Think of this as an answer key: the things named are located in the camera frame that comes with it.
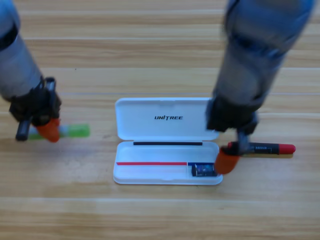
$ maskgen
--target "white case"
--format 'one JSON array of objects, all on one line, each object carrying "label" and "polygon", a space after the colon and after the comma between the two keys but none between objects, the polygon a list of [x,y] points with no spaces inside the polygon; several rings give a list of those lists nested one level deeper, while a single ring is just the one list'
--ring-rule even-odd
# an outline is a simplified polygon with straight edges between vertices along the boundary
[{"label": "white case", "polygon": [[117,133],[126,141],[117,147],[114,181],[142,185],[221,183],[222,175],[192,176],[192,167],[185,165],[214,163],[219,153],[218,145],[212,142],[218,133],[206,129],[208,100],[206,97],[119,99],[115,103]]}]

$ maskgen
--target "wood grain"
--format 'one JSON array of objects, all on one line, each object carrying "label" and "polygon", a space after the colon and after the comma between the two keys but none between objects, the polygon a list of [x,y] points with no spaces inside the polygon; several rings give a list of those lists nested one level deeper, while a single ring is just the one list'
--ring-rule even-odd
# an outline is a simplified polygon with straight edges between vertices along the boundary
[{"label": "wood grain", "polygon": [[[211,94],[218,68],[42,68],[61,93]],[[320,93],[320,68],[282,68],[271,94]]]},{"label": "wood grain", "polygon": [[[84,139],[14,141],[0,100],[0,240],[319,240],[320,8],[259,109],[254,142],[291,157],[243,157],[217,186],[119,185],[115,102],[210,97],[226,0],[15,0],[63,124]],[[215,142],[235,139],[228,130]]]}]

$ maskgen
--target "green object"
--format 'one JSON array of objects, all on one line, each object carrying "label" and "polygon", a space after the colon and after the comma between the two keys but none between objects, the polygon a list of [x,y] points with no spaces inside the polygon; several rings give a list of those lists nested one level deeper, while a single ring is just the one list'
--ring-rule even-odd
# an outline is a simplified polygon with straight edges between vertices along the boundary
[{"label": "green object", "polygon": [[[70,124],[59,126],[60,138],[87,138],[90,136],[90,127],[88,124]],[[32,127],[29,131],[29,140],[44,139],[39,135],[36,128]]]}]

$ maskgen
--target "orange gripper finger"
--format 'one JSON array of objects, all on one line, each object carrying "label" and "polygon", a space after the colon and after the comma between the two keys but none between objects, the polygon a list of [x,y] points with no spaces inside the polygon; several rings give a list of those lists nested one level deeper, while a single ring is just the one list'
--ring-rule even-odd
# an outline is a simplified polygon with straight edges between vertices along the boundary
[{"label": "orange gripper finger", "polygon": [[58,118],[51,119],[46,125],[37,126],[38,133],[49,142],[56,143],[60,139]]},{"label": "orange gripper finger", "polygon": [[214,168],[218,174],[228,174],[236,167],[239,159],[240,156],[228,155],[220,150],[216,157]]}]

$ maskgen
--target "battery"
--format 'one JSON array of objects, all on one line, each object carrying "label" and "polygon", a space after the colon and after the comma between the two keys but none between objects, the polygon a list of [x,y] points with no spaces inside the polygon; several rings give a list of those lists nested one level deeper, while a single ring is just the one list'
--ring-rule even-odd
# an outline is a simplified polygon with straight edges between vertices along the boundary
[{"label": "battery", "polygon": [[210,164],[194,164],[191,168],[193,177],[216,177],[218,174],[215,172],[215,166]]}]

